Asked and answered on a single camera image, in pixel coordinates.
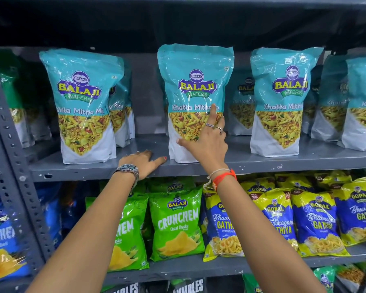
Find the silver wristwatch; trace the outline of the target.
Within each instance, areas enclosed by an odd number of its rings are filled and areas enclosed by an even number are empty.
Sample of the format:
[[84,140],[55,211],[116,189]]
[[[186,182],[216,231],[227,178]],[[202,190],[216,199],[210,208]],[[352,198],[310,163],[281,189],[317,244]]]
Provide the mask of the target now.
[[117,167],[117,169],[114,173],[116,173],[116,172],[132,173],[135,176],[135,181],[131,188],[131,192],[132,192],[132,190],[136,187],[137,182],[139,180],[138,167],[133,164],[123,164],[122,166]]

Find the person's left forearm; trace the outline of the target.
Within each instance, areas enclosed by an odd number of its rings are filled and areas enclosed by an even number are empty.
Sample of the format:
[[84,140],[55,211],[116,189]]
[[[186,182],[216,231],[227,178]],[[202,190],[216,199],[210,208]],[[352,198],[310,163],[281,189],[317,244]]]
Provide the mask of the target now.
[[134,182],[133,173],[113,174],[26,293],[101,291],[121,214]]

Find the teal mix snack pouch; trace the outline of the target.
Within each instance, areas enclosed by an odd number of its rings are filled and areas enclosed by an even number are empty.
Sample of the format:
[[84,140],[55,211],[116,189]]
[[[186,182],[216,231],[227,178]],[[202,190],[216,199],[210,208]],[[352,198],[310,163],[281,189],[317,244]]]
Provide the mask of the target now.
[[177,163],[197,162],[176,140],[197,141],[212,104],[216,107],[217,121],[223,116],[225,87],[234,68],[234,50],[164,44],[158,49],[157,58],[168,100],[170,159]]

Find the person's right forearm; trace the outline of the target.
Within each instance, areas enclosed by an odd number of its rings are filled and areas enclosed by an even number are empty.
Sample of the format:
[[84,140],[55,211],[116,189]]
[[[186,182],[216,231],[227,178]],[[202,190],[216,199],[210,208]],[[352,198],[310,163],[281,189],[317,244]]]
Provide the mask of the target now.
[[225,177],[217,193],[263,293],[326,293],[309,266],[237,180]]

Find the small green snack packet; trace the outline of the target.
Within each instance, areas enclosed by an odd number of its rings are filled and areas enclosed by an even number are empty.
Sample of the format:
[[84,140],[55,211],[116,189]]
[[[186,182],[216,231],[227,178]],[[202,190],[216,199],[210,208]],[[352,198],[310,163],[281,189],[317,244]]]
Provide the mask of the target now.
[[244,293],[263,293],[253,274],[243,274]]
[[312,269],[314,275],[325,287],[327,293],[334,293],[336,266],[322,266]]

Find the person's right hand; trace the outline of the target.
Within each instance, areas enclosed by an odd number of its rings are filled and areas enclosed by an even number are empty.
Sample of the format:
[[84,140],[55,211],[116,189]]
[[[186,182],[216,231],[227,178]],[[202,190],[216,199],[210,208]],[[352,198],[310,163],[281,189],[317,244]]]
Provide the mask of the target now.
[[200,132],[194,148],[186,148],[201,164],[210,179],[226,172],[229,167],[224,162],[228,145],[225,143],[226,133],[219,135],[216,131],[218,121],[216,105],[212,104],[206,125]]

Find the person's left hand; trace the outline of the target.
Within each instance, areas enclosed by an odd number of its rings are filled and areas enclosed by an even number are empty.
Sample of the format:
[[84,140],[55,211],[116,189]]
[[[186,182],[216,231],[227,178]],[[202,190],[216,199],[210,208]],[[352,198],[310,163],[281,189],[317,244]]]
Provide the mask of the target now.
[[148,175],[150,175],[155,170],[150,169],[149,162],[151,161],[153,153],[150,150],[145,150],[143,152],[136,152],[134,154],[122,157],[119,160],[118,166],[122,166],[123,164],[133,164],[138,167],[139,171],[139,180],[145,179]]

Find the orange wristband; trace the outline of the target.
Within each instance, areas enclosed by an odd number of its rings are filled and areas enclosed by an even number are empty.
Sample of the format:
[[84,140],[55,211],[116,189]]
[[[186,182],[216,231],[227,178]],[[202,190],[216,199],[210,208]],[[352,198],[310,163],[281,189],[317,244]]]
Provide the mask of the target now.
[[237,180],[236,174],[233,169],[228,169],[226,172],[216,176],[212,180],[212,186],[215,192],[218,192],[219,184],[225,179],[225,177],[232,176],[235,180]]

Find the row of teal pouches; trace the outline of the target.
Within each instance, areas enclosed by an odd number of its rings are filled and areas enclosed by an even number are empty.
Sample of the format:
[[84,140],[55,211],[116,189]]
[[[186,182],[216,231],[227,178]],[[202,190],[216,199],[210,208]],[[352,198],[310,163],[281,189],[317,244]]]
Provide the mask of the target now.
[[121,57],[71,49],[51,49],[39,54],[52,86],[59,117],[61,151],[65,164],[105,162],[116,157],[116,147],[124,147],[128,134],[127,99],[120,92],[126,75]]

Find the blue chip packet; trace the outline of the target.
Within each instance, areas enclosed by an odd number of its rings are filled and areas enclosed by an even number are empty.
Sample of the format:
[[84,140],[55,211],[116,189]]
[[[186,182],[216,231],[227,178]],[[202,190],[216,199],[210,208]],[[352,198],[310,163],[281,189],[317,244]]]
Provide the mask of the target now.
[[39,202],[48,227],[49,235],[57,248],[62,242],[61,207],[59,192],[62,182],[37,182],[34,183]]
[[0,281],[29,274],[29,266],[17,245],[10,217],[0,202]]

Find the clear yellow snack packet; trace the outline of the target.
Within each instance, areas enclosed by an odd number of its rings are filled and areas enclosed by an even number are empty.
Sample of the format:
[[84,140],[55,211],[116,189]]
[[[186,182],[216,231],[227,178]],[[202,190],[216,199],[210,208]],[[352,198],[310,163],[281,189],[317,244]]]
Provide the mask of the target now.
[[354,264],[338,265],[336,267],[336,278],[350,293],[358,293],[364,281],[365,272]]

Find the row of blue yellow packets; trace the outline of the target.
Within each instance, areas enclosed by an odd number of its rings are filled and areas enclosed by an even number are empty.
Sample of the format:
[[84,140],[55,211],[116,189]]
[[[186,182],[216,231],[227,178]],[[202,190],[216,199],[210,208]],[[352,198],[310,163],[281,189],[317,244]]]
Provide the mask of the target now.
[[240,181],[256,207],[302,257],[350,256],[366,241],[366,177],[343,170],[275,173]]

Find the grey metal shelf board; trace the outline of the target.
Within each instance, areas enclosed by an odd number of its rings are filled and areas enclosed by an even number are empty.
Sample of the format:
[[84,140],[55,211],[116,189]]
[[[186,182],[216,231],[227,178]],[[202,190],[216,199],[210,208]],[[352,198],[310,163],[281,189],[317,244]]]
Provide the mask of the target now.
[[163,44],[346,51],[366,0],[0,0],[0,46],[155,53]]
[[[366,152],[345,149],[335,142],[310,139],[303,135],[299,142],[299,155],[262,157],[252,154],[249,136],[228,136],[226,164],[236,174],[260,172],[288,172],[306,170],[333,170],[366,168]],[[169,138],[165,134],[141,134],[125,148],[117,148],[117,158],[104,163],[68,164],[62,161],[61,152],[55,152],[29,165],[34,182],[67,180],[102,180],[111,177],[119,159],[137,151],[150,150],[152,158],[169,157]]]
[[[366,242],[346,249],[351,256],[312,256],[302,259],[310,267],[366,261]],[[106,275],[103,286],[169,279],[232,276],[251,272],[244,257],[217,257],[209,262],[204,262],[202,257],[198,254],[166,261],[151,261],[148,269],[111,272]]]

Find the dark green snack pouch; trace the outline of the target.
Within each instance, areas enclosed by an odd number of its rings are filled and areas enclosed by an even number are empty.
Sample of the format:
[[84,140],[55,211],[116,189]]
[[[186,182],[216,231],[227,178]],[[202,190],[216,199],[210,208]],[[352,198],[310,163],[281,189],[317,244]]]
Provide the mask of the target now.
[[12,120],[15,124],[22,148],[34,145],[26,109],[23,103],[21,86],[21,64],[17,56],[9,49],[0,49],[0,80]]

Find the black snack packet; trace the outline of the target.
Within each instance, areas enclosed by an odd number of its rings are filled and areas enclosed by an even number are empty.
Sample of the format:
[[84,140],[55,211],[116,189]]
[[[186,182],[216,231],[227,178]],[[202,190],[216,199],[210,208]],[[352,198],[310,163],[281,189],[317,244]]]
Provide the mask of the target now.
[[120,284],[114,286],[105,286],[101,293],[146,293],[146,288],[140,282],[131,284]]
[[206,278],[170,280],[167,293],[208,293]]

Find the bright green chip packet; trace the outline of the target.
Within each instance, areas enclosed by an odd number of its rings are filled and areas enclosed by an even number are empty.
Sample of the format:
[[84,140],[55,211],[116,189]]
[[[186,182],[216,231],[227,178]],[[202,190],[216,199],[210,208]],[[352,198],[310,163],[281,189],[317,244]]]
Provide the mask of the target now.
[[116,232],[108,272],[149,268],[142,237],[148,195],[133,192],[127,198]]
[[205,251],[199,227],[202,188],[149,195],[154,237],[152,261],[163,261]]
[[194,178],[185,177],[155,177],[147,179],[147,188],[151,193],[171,193],[191,190],[196,187]]

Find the grey perforated metal upright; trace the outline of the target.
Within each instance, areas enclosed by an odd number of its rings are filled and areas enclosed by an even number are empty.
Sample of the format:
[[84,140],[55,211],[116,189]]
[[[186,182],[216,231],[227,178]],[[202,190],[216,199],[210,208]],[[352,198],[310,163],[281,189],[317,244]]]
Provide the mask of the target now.
[[36,276],[54,252],[43,209],[32,180],[0,81],[0,197],[31,275]]

